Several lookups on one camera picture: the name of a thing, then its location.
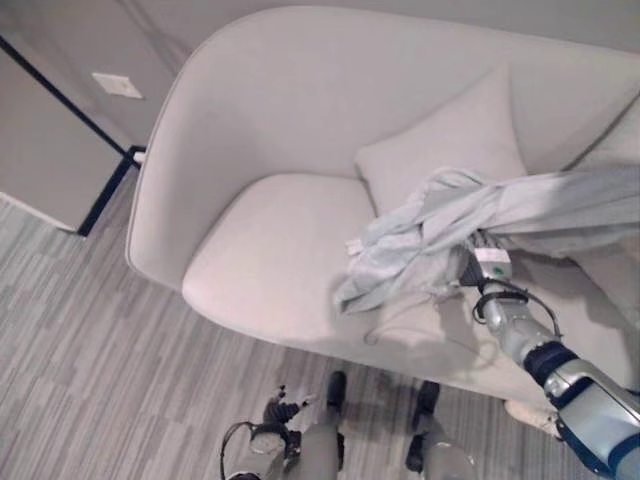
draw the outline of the chair backrest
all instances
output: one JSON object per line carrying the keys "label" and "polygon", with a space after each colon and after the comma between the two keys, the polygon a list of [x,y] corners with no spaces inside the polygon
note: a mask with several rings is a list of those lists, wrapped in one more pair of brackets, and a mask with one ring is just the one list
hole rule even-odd
{"label": "chair backrest", "polygon": [[130,264],[179,289],[243,187],[278,172],[355,177],[359,147],[505,61],[531,173],[572,162],[640,89],[640,55],[441,21],[286,7],[225,27],[185,64],[158,117]]}
{"label": "chair backrest", "polygon": [[349,175],[358,147],[408,127],[504,61],[532,173],[570,163],[640,89],[640,55],[325,7],[269,10],[227,27],[194,54],[177,89],[204,117],[216,110],[243,123],[274,168]]}

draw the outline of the cable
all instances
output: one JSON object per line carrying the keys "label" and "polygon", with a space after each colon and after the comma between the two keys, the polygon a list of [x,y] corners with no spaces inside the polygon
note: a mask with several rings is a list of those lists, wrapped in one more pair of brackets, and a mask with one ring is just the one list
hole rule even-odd
{"label": "cable", "polygon": [[231,440],[233,434],[236,433],[241,427],[247,427],[250,432],[253,432],[253,429],[256,426],[251,422],[238,422],[234,423],[227,429],[227,432],[222,438],[222,446],[220,447],[220,480],[227,480],[227,477],[224,473],[224,451],[227,448],[227,443],[229,443],[229,440]]}
{"label": "cable", "polygon": [[[558,324],[558,317],[556,316],[556,313],[553,311],[553,309],[551,309],[551,307],[549,307],[546,303],[544,303],[540,298],[538,298],[537,296],[535,296],[533,293],[529,292],[529,290],[527,290],[526,288],[522,288],[519,287],[517,285],[514,285],[513,283],[510,282],[505,282],[504,280],[499,280],[497,278],[486,278],[484,280],[484,282],[482,283],[482,288],[484,289],[484,286],[490,283],[495,283],[497,285],[501,285],[505,288],[509,288],[511,290],[514,290],[515,292],[527,297],[529,300],[533,300],[534,302],[536,302],[538,305],[540,305],[542,308],[544,308],[545,312],[547,312],[547,315],[549,315],[549,317],[551,318],[551,321],[553,322],[553,333],[556,337],[558,338],[562,338],[562,332],[560,331],[560,325]],[[474,320],[476,320],[476,322],[478,323],[482,323],[480,322],[477,317],[476,317],[476,312],[478,312],[478,306],[481,305],[481,303],[483,303],[483,298],[485,298],[486,295],[483,295],[480,300],[478,301],[478,303],[476,303],[476,306],[473,308],[473,318]]]}

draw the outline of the cloth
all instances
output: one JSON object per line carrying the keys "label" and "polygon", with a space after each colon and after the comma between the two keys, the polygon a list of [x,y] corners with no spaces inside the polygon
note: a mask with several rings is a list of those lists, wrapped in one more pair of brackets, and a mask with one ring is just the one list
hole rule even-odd
{"label": "cloth", "polygon": [[341,313],[370,310],[404,292],[435,300],[457,291],[468,237],[492,235],[507,250],[564,257],[637,234],[640,166],[492,182],[468,170],[437,171],[407,203],[347,242],[353,256],[334,293]]}

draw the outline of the light switch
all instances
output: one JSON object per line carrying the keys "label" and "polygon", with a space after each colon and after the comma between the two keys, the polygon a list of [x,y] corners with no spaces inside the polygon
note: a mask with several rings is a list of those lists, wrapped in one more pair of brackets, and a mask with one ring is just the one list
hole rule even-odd
{"label": "light switch", "polygon": [[137,99],[144,98],[129,77],[97,72],[92,73],[91,76],[110,95],[122,95],[123,97]]}

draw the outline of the light gray armchair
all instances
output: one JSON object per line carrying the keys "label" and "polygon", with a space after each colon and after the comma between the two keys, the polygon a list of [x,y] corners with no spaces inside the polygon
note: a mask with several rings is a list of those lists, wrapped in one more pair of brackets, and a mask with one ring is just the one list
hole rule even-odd
{"label": "light gray armchair", "polygon": [[[637,55],[381,13],[292,7],[224,28],[187,62],[158,118],[130,265],[239,332],[544,405],[471,320],[474,292],[439,309],[404,299],[348,318],[329,301],[344,242],[375,216],[357,149],[505,61],[530,173],[572,162],[640,82]],[[577,266],[520,256],[515,268],[558,311],[570,347],[640,387],[637,331]]]}

